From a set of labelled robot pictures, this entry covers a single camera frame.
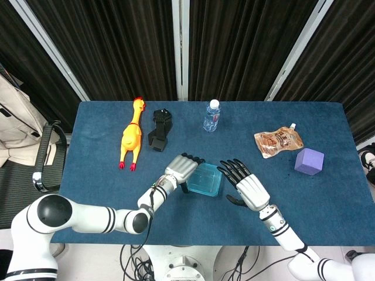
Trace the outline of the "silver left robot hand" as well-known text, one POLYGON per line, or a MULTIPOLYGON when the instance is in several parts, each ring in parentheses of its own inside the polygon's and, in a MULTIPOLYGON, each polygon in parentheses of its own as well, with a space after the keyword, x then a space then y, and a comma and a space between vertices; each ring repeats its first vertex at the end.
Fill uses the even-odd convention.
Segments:
POLYGON ((180 185, 184 193, 188 193, 187 180, 192 173, 197 169, 198 165, 204 163, 203 158, 188 155, 186 152, 177 155, 165 169, 166 175, 171 175, 175 178, 176 185, 180 185))

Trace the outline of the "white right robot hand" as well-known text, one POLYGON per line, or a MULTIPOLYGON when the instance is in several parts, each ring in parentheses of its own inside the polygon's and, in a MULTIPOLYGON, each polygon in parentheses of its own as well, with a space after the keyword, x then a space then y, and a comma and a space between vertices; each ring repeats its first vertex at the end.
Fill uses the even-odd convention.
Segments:
POLYGON ((240 207, 248 207, 253 211, 261 211, 269 205, 270 195, 242 161, 229 159, 221 160, 220 163, 223 167, 218 166, 218 171, 226 177, 241 196, 241 199, 237 199, 227 194, 226 199, 229 202, 240 207))

